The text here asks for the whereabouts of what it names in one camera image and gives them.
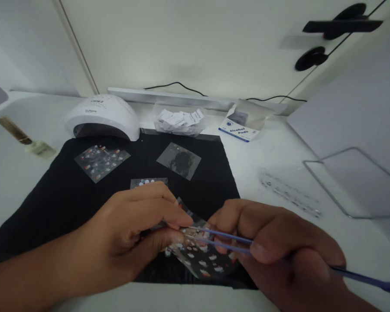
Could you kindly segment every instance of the gold bottle cap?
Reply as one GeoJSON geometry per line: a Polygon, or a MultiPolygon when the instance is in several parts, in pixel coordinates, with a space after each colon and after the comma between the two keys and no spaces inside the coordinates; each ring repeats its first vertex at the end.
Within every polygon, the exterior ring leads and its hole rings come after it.
{"type": "Polygon", "coordinates": [[[8,116],[0,117],[0,124],[20,143],[24,145],[32,144],[32,140],[8,116]]]}

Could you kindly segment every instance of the tweezers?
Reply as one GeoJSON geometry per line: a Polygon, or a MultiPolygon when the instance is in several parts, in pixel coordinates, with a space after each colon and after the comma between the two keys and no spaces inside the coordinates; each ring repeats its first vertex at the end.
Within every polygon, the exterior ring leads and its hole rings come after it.
{"type": "MultiPolygon", "coordinates": [[[[219,236],[223,236],[223,237],[227,237],[227,238],[231,238],[233,240],[236,240],[238,242],[241,242],[241,243],[244,243],[244,244],[247,244],[247,245],[251,245],[252,242],[253,242],[252,240],[249,240],[247,238],[243,238],[243,237],[239,237],[239,236],[235,236],[235,235],[231,235],[231,234],[227,234],[227,233],[223,233],[223,232],[219,232],[219,231],[214,231],[214,230],[210,230],[210,229],[207,229],[207,228],[200,228],[200,227],[188,227],[188,228],[195,229],[195,230],[200,230],[200,231],[203,231],[203,232],[208,232],[208,233],[211,233],[211,234],[215,234],[215,235],[219,235],[219,236]]],[[[208,243],[208,244],[215,245],[215,246],[224,247],[224,248],[227,248],[229,250],[241,252],[241,253],[244,253],[244,254],[251,254],[250,250],[246,249],[246,248],[231,246],[231,245],[227,245],[227,244],[223,244],[223,243],[219,243],[219,242],[215,242],[215,241],[211,241],[211,240],[206,240],[206,239],[203,239],[203,238],[193,237],[193,236],[186,235],[186,234],[185,234],[185,236],[187,238],[190,238],[190,239],[194,239],[194,240],[197,240],[197,241],[202,241],[204,243],[208,243]]],[[[364,276],[364,275],[361,275],[361,274],[358,274],[358,273],[354,273],[354,272],[345,270],[343,268],[340,268],[338,266],[329,266],[329,267],[331,269],[333,269],[340,276],[347,277],[347,278],[350,278],[352,280],[356,280],[358,282],[362,282],[362,283],[365,283],[365,284],[369,284],[369,285],[372,285],[372,286],[379,287],[382,290],[390,293],[390,282],[383,282],[383,281],[381,281],[379,279],[374,279],[372,277],[368,277],[368,276],[364,276]]]]}

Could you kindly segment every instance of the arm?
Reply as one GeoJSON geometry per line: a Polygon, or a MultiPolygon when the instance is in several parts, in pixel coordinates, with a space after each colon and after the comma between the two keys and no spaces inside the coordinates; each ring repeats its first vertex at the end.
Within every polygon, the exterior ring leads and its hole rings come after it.
{"type": "Polygon", "coordinates": [[[133,281],[192,219],[162,182],[114,194],[86,224],[0,264],[0,311],[42,311],[133,281]],[[169,228],[141,239],[161,220],[169,228]]]}
{"type": "MultiPolygon", "coordinates": [[[[239,254],[239,260],[260,291],[281,311],[379,312],[350,292],[343,279],[328,267],[345,267],[337,242],[296,214],[281,207],[233,199],[208,222],[219,231],[253,239],[252,256],[239,254]]],[[[217,250],[226,252],[221,247],[217,250]]]]}

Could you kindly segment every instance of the nail polish bottle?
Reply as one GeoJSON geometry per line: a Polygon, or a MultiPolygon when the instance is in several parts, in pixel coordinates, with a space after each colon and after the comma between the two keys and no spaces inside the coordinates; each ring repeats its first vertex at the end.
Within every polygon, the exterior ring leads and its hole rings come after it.
{"type": "Polygon", "coordinates": [[[47,159],[56,153],[56,151],[45,142],[32,141],[9,117],[0,117],[0,124],[13,135],[16,140],[25,146],[25,151],[27,153],[36,155],[42,159],[47,159]]]}

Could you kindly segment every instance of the white desk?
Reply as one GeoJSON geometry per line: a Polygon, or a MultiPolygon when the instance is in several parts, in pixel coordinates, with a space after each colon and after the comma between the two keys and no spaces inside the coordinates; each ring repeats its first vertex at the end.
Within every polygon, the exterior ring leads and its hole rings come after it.
{"type": "MultiPolygon", "coordinates": [[[[10,92],[0,115],[10,116],[34,140],[43,140],[60,150],[69,139],[63,118],[80,98],[10,92]]],[[[131,104],[141,127],[153,128],[150,104],[131,104]]],[[[270,118],[258,138],[246,143],[218,130],[224,116],[209,111],[205,134],[221,137],[242,198],[286,207],[318,225],[333,236],[343,249],[348,268],[382,280],[390,280],[390,241],[371,221],[345,217],[318,183],[303,168],[303,159],[314,159],[312,152],[285,123],[284,117],[270,118]],[[264,189],[257,169],[266,167],[284,180],[320,200],[321,219],[302,212],[293,204],[264,189]]],[[[20,206],[49,167],[26,154],[23,147],[0,126],[0,225],[20,206]]],[[[348,287],[382,311],[390,311],[390,294],[352,280],[348,287]]],[[[259,292],[218,286],[159,285],[130,283],[112,291],[69,302],[59,311],[277,311],[259,292]]]]}

